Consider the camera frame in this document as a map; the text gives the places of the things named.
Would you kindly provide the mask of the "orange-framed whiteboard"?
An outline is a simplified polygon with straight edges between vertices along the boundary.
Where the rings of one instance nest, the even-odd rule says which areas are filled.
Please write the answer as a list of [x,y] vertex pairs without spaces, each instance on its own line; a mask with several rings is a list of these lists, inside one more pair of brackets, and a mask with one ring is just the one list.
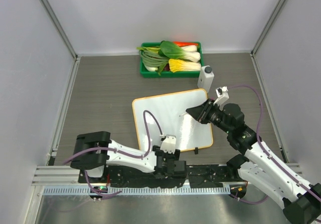
[[146,114],[145,117],[152,145],[161,144],[159,129],[155,123],[158,121],[164,135],[176,136],[176,148],[182,152],[212,146],[214,138],[210,124],[200,124],[189,114],[179,116],[186,113],[187,108],[201,105],[207,99],[204,89],[193,89],[133,100],[132,110],[139,149],[146,151],[148,148],[148,138],[143,120],[145,110],[151,112],[155,117],[153,119],[149,114]]

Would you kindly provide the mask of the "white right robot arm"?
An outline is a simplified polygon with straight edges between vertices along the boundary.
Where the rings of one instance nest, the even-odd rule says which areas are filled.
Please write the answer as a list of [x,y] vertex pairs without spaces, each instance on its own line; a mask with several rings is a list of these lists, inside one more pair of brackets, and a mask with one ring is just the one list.
[[239,105],[220,108],[213,100],[186,112],[201,124],[212,123],[227,133],[229,144],[239,154],[228,161],[227,177],[250,182],[282,209],[290,223],[320,221],[320,184],[311,184],[278,158],[245,124]]

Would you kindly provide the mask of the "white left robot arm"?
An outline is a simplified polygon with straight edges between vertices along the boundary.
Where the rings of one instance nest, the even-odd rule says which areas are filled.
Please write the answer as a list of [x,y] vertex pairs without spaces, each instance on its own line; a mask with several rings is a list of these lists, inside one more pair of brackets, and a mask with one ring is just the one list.
[[125,166],[154,174],[157,178],[185,178],[186,161],[181,161],[174,135],[160,136],[161,144],[150,145],[147,151],[133,149],[110,138],[106,131],[80,134],[76,138],[74,153],[66,162],[70,167],[89,171],[95,183],[102,183],[107,176],[104,167]]

